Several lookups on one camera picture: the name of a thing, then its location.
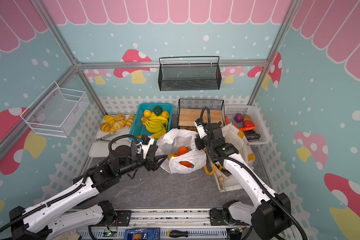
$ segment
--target wooden board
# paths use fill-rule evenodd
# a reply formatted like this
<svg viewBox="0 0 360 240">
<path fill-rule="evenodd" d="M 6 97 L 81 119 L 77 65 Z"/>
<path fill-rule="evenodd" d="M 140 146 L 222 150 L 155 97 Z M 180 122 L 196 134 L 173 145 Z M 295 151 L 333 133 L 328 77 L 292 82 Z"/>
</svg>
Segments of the wooden board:
<svg viewBox="0 0 360 240">
<path fill-rule="evenodd" d="M 195 127 L 195 120 L 200 118 L 201 109 L 180 109 L 179 123 L 180 127 L 182 126 L 190 126 Z M 221 127 L 224 126 L 223 121 L 223 113 L 221 110 L 211 110 L 211 123 L 213 122 L 221 122 Z M 203 115 L 204 122 L 208 122 L 207 112 L 204 111 Z"/>
</svg>

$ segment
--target bunch of bananas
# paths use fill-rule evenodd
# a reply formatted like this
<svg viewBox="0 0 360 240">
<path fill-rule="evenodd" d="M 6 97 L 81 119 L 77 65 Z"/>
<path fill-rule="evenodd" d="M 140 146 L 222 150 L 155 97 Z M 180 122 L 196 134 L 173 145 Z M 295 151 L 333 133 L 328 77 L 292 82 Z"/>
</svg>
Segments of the bunch of bananas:
<svg viewBox="0 0 360 240">
<path fill-rule="evenodd" d="M 161 136 L 167 133 L 168 119 L 163 116 L 152 116 L 145 122 L 145 127 L 149 132 L 154 132 L 152 137 L 159 139 Z"/>
</svg>

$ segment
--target carrot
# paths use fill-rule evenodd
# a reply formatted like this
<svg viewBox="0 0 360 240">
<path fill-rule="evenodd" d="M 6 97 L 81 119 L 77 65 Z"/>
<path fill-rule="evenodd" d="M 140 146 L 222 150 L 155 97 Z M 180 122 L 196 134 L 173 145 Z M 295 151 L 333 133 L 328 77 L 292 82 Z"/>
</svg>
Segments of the carrot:
<svg viewBox="0 0 360 240">
<path fill-rule="evenodd" d="M 225 124 L 228 125 L 230 122 L 229 122 L 229 119 L 227 116 L 225 116 Z"/>
</svg>

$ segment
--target lemon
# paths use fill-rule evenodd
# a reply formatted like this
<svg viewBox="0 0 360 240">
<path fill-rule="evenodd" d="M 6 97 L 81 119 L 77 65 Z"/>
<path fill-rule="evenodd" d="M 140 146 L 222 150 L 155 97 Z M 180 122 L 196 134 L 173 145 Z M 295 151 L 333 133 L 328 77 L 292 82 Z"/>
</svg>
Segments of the lemon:
<svg viewBox="0 0 360 240">
<path fill-rule="evenodd" d="M 160 114 L 160 116 L 163 116 L 166 119 L 169 119 L 169 113 L 167 111 L 164 111 Z"/>
<path fill-rule="evenodd" d="M 144 117 L 145 118 L 149 118 L 151 116 L 151 111 L 149 111 L 148 109 L 146 109 L 145 111 L 144 111 Z"/>
</svg>

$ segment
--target yellow strap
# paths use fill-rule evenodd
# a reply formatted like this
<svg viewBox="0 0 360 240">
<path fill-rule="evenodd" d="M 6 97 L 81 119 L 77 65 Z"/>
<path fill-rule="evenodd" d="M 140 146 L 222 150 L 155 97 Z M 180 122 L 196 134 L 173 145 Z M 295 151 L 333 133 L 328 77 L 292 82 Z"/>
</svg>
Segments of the yellow strap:
<svg viewBox="0 0 360 240">
<path fill-rule="evenodd" d="M 207 175 L 212 175 L 215 173 L 215 170 L 217 169 L 217 167 L 213 164 L 212 165 L 212 172 L 208 172 L 208 169 L 206 168 L 206 165 L 204 166 L 204 171 Z"/>
</svg>

